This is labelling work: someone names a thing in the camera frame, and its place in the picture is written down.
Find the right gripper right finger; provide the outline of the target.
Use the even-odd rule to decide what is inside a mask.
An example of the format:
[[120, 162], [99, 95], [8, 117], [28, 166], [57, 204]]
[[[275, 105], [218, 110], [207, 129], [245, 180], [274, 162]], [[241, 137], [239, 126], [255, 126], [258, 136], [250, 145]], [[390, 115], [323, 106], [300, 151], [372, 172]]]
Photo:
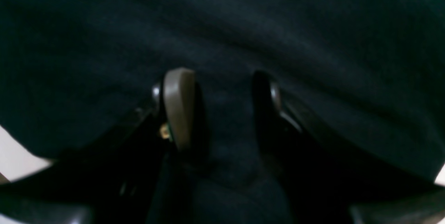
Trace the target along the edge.
[[296, 224], [438, 224], [444, 187], [391, 165], [329, 127], [268, 73], [252, 78], [265, 166]]

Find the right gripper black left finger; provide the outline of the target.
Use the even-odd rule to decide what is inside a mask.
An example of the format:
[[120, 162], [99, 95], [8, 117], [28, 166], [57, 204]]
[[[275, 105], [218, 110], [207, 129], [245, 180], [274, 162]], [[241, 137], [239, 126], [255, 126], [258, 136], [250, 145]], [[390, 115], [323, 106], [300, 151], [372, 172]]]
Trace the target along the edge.
[[54, 165], [1, 185], [17, 224], [143, 224], [165, 157], [191, 146], [195, 72], [176, 68], [111, 129]]

